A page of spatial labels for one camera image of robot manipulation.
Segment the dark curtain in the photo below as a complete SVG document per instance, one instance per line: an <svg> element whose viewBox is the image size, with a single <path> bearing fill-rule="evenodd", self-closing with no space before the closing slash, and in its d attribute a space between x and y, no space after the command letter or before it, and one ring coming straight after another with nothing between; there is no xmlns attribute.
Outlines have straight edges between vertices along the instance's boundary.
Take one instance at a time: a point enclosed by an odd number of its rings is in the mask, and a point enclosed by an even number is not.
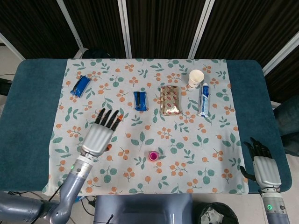
<svg viewBox="0 0 299 224"><path fill-rule="evenodd" d="M195 58L265 66L299 31L297 0L216 0Z"/></svg>
<svg viewBox="0 0 299 224"><path fill-rule="evenodd" d="M265 78L272 101L283 103L299 95L299 47L294 49Z"/></svg>
<svg viewBox="0 0 299 224"><path fill-rule="evenodd" d="M112 57L126 58L117 0L64 0L88 49L103 49Z"/></svg>
<svg viewBox="0 0 299 224"><path fill-rule="evenodd" d="M187 58L204 0L127 0L133 58Z"/></svg>
<svg viewBox="0 0 299 224"><path fill-rule="evenodd" d="M73 58L75 38L56 0L0 1L0 32L26 58Z"/></svg>

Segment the small pink container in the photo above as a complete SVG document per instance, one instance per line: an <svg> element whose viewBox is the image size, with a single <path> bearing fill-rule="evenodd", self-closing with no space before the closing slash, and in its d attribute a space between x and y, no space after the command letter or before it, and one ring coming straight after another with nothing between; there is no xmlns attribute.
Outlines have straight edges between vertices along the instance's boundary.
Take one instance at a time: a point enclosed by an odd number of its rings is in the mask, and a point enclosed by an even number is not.
<svg viewBox="0 0 299 224"><path fill-rule="evenodd" d="M155 151L149 152L149 160L150 161L157 161L159 158L159 153Z"/></svg>

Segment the white paper cup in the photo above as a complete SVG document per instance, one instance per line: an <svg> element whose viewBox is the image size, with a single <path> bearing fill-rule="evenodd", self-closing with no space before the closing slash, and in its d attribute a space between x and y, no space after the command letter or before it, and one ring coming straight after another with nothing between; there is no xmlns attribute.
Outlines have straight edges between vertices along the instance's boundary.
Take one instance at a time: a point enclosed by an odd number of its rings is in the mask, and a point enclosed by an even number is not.
<svg viewBox="0 0 299 224"><path fill-rule="evenodd" d="M189 73L189 81L188 81L188 85L191 88L196 88L199 86L199 84L204 80L205 75L202 71L200 70L192 70Z"/></svg>

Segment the floral tablecloth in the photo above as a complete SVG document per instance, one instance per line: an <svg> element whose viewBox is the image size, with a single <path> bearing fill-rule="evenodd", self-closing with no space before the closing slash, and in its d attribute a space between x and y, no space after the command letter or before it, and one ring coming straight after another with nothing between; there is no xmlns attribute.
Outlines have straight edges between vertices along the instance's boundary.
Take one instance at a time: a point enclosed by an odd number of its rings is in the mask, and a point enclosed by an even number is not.
<svg viewBox="0 0 299 224"><path fill-rule="evenodd" d="M188 74L202 70L210 86L207 118L197 116L199 89ZM91 78L81 98L70 94L80 75ZM182 114L161 116L160 88L180 89ZM82 195L231 193L247 194L233 96L225 60L69 59L49 145L51 195L79 155L84 137L102 108L124 115L89 174ZM146 112L134 109L133 91L146 91ZM150 162L149 151L159 160Z"/></svg>

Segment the table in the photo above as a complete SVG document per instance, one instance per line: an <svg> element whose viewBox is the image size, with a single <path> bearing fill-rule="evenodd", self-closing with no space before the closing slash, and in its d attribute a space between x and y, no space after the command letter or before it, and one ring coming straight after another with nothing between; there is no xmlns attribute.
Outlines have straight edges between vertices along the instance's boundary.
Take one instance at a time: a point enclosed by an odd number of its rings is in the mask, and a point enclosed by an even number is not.
<svg viewBox="0 0 299 224"><path fill-rule="evenodd" d="M40 191L46 185L49 140L66 62L34 59L19 65L0 119L1 190ZM252 60L227 60L227 64L241 141L249 141L252 136L268 146L278 162L281 190L286 191L292 184L291 174L262 69ZM36 113L35 106L42 109ZM243 144L242 150L247 171L253 173ZM258 193L256 183L249 181L249 192Z"/></svg>

